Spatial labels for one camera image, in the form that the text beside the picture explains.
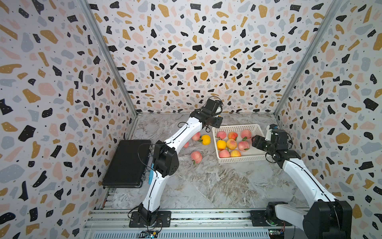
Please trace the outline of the white perforated plastic basket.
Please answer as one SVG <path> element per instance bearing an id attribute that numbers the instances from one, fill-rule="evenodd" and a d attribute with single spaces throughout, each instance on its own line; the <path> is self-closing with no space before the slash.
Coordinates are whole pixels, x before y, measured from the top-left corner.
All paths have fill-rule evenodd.
<path id="1" fill-rule="evenodd" d="M 264 136 L 258 124 L 221 126 L 212 133 L 219 164 L 265 160 L 265 152 L 251 141 L 254 136 Z"/>

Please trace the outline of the orange pink peach front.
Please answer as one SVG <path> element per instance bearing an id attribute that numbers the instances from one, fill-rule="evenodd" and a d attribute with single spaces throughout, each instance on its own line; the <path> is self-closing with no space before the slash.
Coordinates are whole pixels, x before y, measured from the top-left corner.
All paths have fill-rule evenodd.
<path id="1" fill-rule="evenodd" d="M 241 157 L 241 152 L 239 150 L 233 150 L 230 152 L 230 157 Z"/>

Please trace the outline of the yellow pink peach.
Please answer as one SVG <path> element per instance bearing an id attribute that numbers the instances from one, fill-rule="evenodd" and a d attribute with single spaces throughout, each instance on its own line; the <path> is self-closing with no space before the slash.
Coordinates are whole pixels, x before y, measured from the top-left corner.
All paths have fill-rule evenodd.
<path id="1" fill-rule="evenodd" d="M 235 150 L 237 149 L 237 141 L 234 140 L 234 139 L 228 139 L 227 142 L 226 142 L 226 147 L 229 149 L 229 150 Z"/>

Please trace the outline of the orange red lone peach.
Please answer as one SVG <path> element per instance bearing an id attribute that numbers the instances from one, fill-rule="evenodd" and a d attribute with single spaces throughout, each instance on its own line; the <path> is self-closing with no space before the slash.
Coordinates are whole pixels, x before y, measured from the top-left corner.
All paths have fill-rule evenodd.
<path id="1" fill-rule="evenodd" d="M 230 132 L 228 134 L 228 139 L 237 140 L 237 138 L 238 138 L 238 133 L 236 133 L 236 132 Z"/>

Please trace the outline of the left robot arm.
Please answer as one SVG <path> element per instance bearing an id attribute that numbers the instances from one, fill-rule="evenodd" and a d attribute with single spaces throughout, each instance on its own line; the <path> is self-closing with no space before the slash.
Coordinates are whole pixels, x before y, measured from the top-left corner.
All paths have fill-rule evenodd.
<path id="1" fill-rule="evenodd" d="M 138 206 L 139 216 L 147 226 L 157 220 L 160 200 L 167 181 L 179 168 L 178 153 L 184 145 L 203 128 L 219 128 L 223 117 L 223 102 L 219 97 L 210 97 L 199 109 L 191 112 L 188 120 L 180 129 L 165 141 L 157 141 L 153 146 L 153 160 L 149 167 L 153 171 L 153 179 L 143 202 Z"/>

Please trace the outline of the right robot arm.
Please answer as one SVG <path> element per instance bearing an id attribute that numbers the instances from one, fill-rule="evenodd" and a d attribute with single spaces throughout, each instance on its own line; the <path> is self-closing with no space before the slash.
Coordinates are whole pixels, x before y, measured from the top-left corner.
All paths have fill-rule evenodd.
<path id="1" fill-rule="evenodd" d="M 252 137 L 252 146 L 271 156 L 305 197 L 309 210 L 304 211 L 285 202 L 270 202 L 265 220 L 269 224 L 284 221 L 305 232 L 309 239 L 349 239 L 352 207 L 338 200 L 307 169 L 299 154 L 291 149 L 289 134 L 270 125 L 266 137 Z"/>

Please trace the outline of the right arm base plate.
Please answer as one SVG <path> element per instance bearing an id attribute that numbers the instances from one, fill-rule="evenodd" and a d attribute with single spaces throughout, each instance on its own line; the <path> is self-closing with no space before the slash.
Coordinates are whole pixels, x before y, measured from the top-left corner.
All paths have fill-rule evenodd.
<path id="1" fill-rule="evenodd" d="M 278 218 L 270 218 L 266 210 L 251 210 L 250 220 L 253 227 L 290 227 L 292 224 Z"/>

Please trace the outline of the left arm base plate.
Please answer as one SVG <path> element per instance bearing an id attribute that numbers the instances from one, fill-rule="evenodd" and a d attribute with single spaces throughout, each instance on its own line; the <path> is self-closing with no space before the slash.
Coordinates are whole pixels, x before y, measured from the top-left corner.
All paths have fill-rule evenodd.
<path id="1" fill-rule="evenodd" d="M 158 211 L 147 216 L 138 211 L 132 213 L 129 227 L 130 228 L 168 228 L 171 224 L 171 211 Z"/>

